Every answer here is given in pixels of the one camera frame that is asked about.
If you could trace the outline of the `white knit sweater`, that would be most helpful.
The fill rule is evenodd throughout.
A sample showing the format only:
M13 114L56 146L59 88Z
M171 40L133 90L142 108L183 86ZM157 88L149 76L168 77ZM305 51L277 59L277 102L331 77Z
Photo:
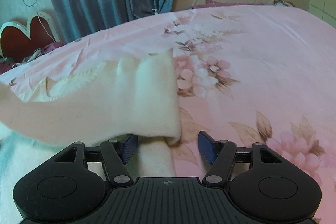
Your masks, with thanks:
M20 95L1 85L1 223L22 220L13 189L31 170L73 142L128 133L139 138L133 177L175 176L169 147L181 138L181 120L172 51L104 61Z

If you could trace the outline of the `pink floral bed sheet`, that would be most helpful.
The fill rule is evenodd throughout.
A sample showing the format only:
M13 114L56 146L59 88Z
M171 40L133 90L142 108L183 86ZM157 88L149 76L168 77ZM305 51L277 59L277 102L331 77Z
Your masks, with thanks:
M11 69L1 81L27 97L103 61L173 50L182 133L143 145L138 176L203 177L197 134L269 145L320 185L318 223L335 223L335 29L288 7L231 6L150 16L96 32Z

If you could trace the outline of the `blue purple bedding pile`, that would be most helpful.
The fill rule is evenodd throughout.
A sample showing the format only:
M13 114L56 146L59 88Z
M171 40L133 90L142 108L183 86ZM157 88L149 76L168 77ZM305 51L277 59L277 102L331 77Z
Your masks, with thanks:
M25 58L20 61L15 61L12 57L1 57L1 75L13 68L16 68L22 64L29 63L42 55L50 53L64 45L65 43L62 43L62 42L51 43L45 46L44 48L38 48L34 50L32 54L25 55Z

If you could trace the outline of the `red white scalloped headboard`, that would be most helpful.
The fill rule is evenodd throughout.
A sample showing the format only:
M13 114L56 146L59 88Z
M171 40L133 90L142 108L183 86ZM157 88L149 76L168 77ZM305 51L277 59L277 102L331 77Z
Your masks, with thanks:
M38 48L62 42L50 14L33 12L25 25L9 21L1 26L1 57L12 57L15 61L25 58Z

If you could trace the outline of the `purple pillow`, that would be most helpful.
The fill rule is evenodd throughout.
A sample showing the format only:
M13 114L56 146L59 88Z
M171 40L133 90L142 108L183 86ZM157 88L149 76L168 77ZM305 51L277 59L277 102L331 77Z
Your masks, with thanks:
M217 2L213 0L205 0L203 4L190 6L189 10L210 8L210 7L241 6L241 5L266 5L266 3L231 3L231 2L227 3L227 2Z

